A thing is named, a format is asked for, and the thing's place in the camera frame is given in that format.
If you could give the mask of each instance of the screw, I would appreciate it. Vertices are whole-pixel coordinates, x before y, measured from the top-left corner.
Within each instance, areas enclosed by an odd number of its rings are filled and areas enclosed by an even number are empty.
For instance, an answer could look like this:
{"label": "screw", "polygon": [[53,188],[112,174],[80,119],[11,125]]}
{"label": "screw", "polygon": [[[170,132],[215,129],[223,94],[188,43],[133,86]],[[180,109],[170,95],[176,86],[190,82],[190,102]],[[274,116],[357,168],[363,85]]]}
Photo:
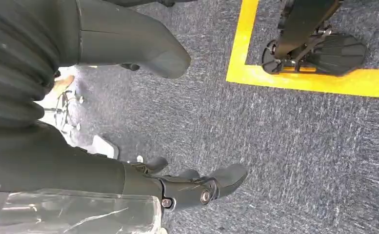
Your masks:
{"label": "screw", "polygon": [[201,193],[201,202],[203,204],[206,204],[206,203],[209,202],[210,199],[211,199],[211,193],[208,190],[202,191],[202,193]]}
{"label": "screw", "polygon": [[171,208],[172,207],[172,200],[165,198],[162,200],[162,206],[165,208]]}

